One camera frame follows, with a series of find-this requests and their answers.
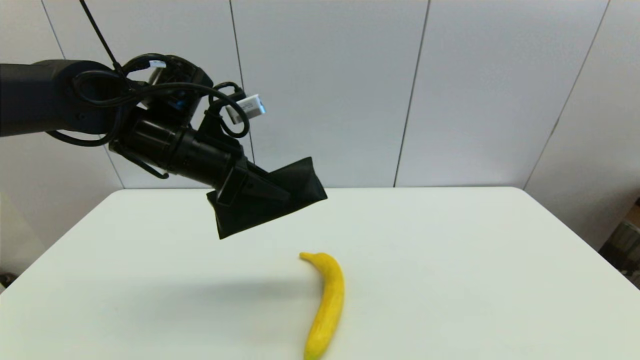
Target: white usb connector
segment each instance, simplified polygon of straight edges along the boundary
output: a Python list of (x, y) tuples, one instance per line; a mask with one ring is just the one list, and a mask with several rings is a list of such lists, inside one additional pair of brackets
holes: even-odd
[[(249, 96), (245, 99), (238, 101), (237, 103), (238, 105), (240, 105), (242, 110), (244, 110), (244, 113), (249, 119), (262, 115), (266, 112), (266, 110), (264, 109), (264, 105), (262, 105), (262, 101), (260, 100), (260, 96), (258, 94)], [(235, 109), (233, 109), (229, 105), (225, 106), (225, 109), (227, 109), (227, 113), (231, 117), (231, 121), (234, 122), (234, 124), (240, 124), (242, 122), (242, 118), (240, 117), (240, 114), (238, 114), (238, 112)]]

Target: black wire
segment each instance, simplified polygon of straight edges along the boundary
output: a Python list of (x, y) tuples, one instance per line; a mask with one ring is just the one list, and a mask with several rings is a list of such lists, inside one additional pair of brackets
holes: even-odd
[[(80, 80), (77, 82), (77, 85), (78, 84), (81, 85), (82, 82), (86, 81), (86, 79), (82, 79), (82, 78)], [(242, 107), (240, 107), (240, 105), (238, 105), (237, 102), (233, 101), (225, 93), (223, 93), (223, 92), (221, 92), (221, 91), (219, 91), (219, 90), (217, 90), (215, 88), (210, 88), (210, 87), (204, 86), (204, 85), (198, 85), (198, 84), (192, 84), (192, 83), (165, 83), (165, 84), (158, 84), (158, 85), (150, 85), (150, 86), (148, 86), (146, 88), (142, 88), (142, 89), (139, 89), (139, 90), (134, 90), (132, 92), (129, 92), (126, 95), (123, 95), (123, 96), (120, 96), (120, 97), (115, 97), (113, 99), (108, 99), (108, 100), (89, 99), (87, 96), (85, 96), (81, 92), (78, 93), (78, 96), (80, 96), (80, 98), (82, 98), (82, 100), (91, 103), (92, 105), (94, 105), (97, 108), (111, 108), (111, 107), (114, 107), (114, 106), (125, 105), (125, 104), (130, 103), (130, 102), (140, 102), (146, 96), (149, 96), (149, 95), (152, 95), (152, 94), (155, 94), (155, 93), (159, 93), (159, 92), (166, 92), (168, 90), (194, 90), (194, 91), (197, 91), (197, 92), (202, 92), (202, 93), (205, 93), (205, 94), (209, 94), (209, 95), (211, 95), (211, 97), (215, 96), (215, 97), (221, 99), (222, 101), (227, 103), (229, 106), (231, 106), (234, 110), (236, 110), (238, 112), (238, 114), (242, 118), (244, 128), (243, 128), (243, 130), (241, 132), (235, 133), (231, 129), (229, 129), (229, 127), (222, 120), (220, 120), (220, 126), (222, 126), (222, 128), (225, 130), (225, 132), (229, 136), (231, 136), (233, 138), (242, 138), (242, 137), (246, 136), (249, 133), (249, 126), (250, 126), (249, 125), (249, 118), (246, 116), (246, 113), (244, 112)]]
[(224, 83), (217, 84), (213, 88), (216, 89), (216, 90), (220, 90), (222, 88), (228, 88), (228, 87), (231, 87), (231, 86), (234, 87), (234, 91), (235, 92), (242, 91), (242, 88), (240, 86), (238, 86), (238, 84), (234, 83), (233, 81), (225, 81)]
[(122, 69), (125, 74), (129, 75), (130, 72), (149, 68), (150, 67), (149, 61), (152, 61), (152, 60), (160, 60), (160, 61), (164, 61), (167, 64), (175, 64), (175, 61), (170, 56), (149, 53), (149, 54), (138, 55), (135, 58), (127, 61), (127, 63), (124, 64)]
[(95, 23), (95, 20), (93, 19), (93, 15), (91, 15), (91, 11), (89, 11), (89, 7), (86, 5), (86, 2), (84, 0), (80, 0), (80, 5), (82, 5), (84, 13), (89, 18), (89, 21), (91, 22), (91, 26), (93, 27), (93, 30), (95, 31), (96, 35), (98, 35), (98, 38), (100, 39), (100, 42), (102, 43), (102, 46), (107, 51), (107, 54), (109, 54), (109, 58), (111, 59), (111, 62), (113, 63), (113, 68), (116, 70), (118, 75), (120, 75), (120, 79), (122, 79), (122, 81), (124, 81), (125, 84), (129, 88), (131, 88), (131, 84), (129, 84), (129, 80), (127, 79), (127, 76), (124, 74), (124, 71), (122, 71), (122, 66), (120, 66), (120, 64), (116, 61), (115, 56), (113, 56), (113, 53), (111, 52), (111, 49), (109, 48), (109, 46), (107, 45), (107, 42), (105, 41), (104, 37), (102, 36), (102, 33), (100, 32), (100, 29), (98, 28), (98, 24)]
[(118, 134), (118, 131), (122, 126), (122, 117), (124, 115), (123, 112), (124, 111), (122, 107), (117, 109), (116, 117), (113, 121), (113, 126), (106, 133), (106, 135), (104, 135), (102, 138), (98, 140), (82, 140), (82, 139), (74, 138), (69, 135), (65, 135), (63, 133), (60, 133), (59, 131), (47, 131), (47, 134), (51, 135), (53, 138), (56, 138), (62, 142), (70, 143), (71, 145), (84, 146), (84, 147), (102, 146), (112, 141)]

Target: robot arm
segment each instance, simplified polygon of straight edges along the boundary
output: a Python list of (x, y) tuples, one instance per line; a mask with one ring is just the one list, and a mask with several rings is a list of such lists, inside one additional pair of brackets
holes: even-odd
[[(148, 83), (126, 78), (155, 61), (160, 67)], [(156, 177), (171, 173), (208, 184), (215, 189), (207, 198), (220, 238), (326, 199), (310, 158), (271, 173), (247, 160), (237, 141), (249, 130), (238, 105), (246, 95), (236, 84), (214, 86), (201, 68), (171, 55), (138, 56), (122, 73), (94, 61), (0, 64), (0, 137), (46, 132), (74, 145), (108, 144)], [(226, 95), (222, 88), (234, 92)], [(191, 118), (205, 95), (209, 109), (193, 129)], [(242, 120), (240, 133), (224, 123), (220, 111), (226, 106)], [(58, 130), (104, 136), (80, 140)]]

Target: white table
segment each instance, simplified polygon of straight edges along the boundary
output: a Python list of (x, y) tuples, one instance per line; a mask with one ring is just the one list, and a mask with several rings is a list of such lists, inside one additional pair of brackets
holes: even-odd
[(346, 278), (326, 360), (631, 359), (640, 291), (521, 190), (329, 190), (225, 240), (207, 190), (116, 192), (0, 296), (0, 357), (301, 360)]

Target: yellow banana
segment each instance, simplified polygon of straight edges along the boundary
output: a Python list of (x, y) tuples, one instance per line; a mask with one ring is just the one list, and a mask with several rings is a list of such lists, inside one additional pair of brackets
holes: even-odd
[(301, 252), (300, 258), (312, 263), (324, 277), (322, 302), (305, 346), (305, 360), (318, 360), (329, 346), (342, 314), (344, 277), (338, 262), (324, 252)]

